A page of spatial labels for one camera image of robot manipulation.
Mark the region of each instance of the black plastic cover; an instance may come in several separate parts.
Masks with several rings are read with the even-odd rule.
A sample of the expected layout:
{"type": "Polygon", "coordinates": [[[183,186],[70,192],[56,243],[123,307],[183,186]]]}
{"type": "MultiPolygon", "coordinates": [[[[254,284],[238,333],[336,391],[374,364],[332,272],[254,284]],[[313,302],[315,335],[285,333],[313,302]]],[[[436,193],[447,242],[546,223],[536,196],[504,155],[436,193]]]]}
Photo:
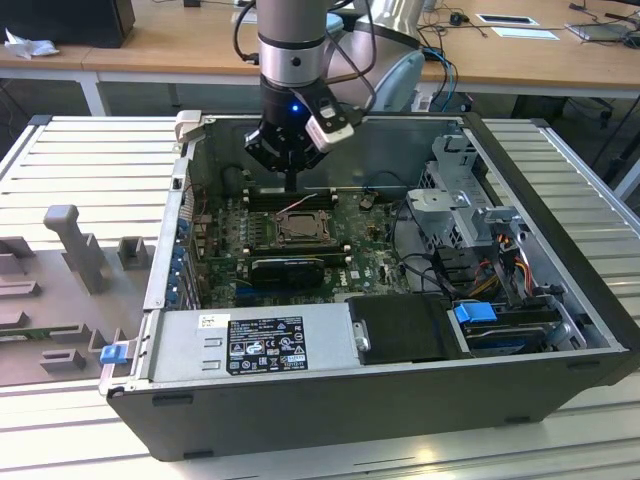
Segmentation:
{"type": "Polygon", "coordinates": [[[445,304],[433,295],[379,295],[347,300],[351,321],[365,325],[364,365],[461,358],[445,304]]]}

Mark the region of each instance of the white paper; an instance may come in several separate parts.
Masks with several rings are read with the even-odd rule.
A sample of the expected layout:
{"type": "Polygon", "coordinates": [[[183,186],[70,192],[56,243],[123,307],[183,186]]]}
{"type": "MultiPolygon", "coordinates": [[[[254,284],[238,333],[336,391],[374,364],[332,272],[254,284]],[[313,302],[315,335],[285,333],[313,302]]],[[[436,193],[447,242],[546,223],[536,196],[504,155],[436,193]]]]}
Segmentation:
{"type": "Polygon", "coordinates": [[[531,28],[507,28],[491,27],[501,37],[507,38],[533,38],[536,40],[560,40],[549,30],[533,30],[531,28]]]}
{"type": "Polygon", "coordinates": [[[53,42],[49,40],[28,40],[26,38],[20,38],[12,35],[9,30],[5,29],[7,34],[7,40],[4,42],[4,47],[9,50],[16,57],[26,58],[31,60],[31,57],[39,57],[43,55],[54,55],[60,53],[56,50],[53,42]]]}

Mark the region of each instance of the chip on motherboard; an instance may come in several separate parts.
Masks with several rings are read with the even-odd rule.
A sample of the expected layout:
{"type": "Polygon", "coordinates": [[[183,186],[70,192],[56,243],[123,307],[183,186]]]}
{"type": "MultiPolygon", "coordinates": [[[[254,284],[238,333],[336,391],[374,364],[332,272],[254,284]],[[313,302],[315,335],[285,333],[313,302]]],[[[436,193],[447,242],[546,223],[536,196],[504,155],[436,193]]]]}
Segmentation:
{"type": "Polygon", "coordinates": [[[333,245],[327,212],[291,212],[276,215],[276,243],[281,247],[300,244],[333,245]]]}

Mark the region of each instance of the desk leg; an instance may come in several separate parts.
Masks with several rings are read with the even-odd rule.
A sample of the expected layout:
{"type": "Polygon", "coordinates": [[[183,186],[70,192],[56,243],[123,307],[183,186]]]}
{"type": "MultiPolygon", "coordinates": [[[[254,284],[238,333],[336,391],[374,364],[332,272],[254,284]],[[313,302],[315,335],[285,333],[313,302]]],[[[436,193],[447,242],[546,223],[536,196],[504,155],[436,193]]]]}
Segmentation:
{"type": "Polygon", "coordinates": [[[106,117],[111,115],[111,109],[107,98],[102,91],[102,86],[97,79],[87,78],[80,80],[80,86],[84,92],[84,98],[89,106],[89,111],[94,117],[106,117]]]}
{"type": "Polygon", "coordinates": [[[171,106],[174,108],[180,108],[182,103],[180,102],[180,95],[178,95],[178,87],[175,83],[167,84],[169,90],[169,99],[171,100],[171,106]]]}

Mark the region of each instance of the sticker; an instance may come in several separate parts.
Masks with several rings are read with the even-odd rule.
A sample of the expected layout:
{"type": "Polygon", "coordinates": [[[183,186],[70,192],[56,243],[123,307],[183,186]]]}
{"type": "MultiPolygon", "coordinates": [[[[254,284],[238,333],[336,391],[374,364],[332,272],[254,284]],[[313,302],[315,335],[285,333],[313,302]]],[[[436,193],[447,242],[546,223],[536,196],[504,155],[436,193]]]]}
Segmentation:
{"type": "Polygon", "coordinates": [[[230,313],[212,313],[210,315],[200,315],[198,318],[198,328],[220,328],[226,327],[231,320],[230,313]]]}
{"type": "MultiPolygon", "coordinates": [[[[202,317],[228,315],[202,315],[202,317]]],[[[302,317],[229,320],[227,372],[247,375],[307,370],[302,317]]]]}

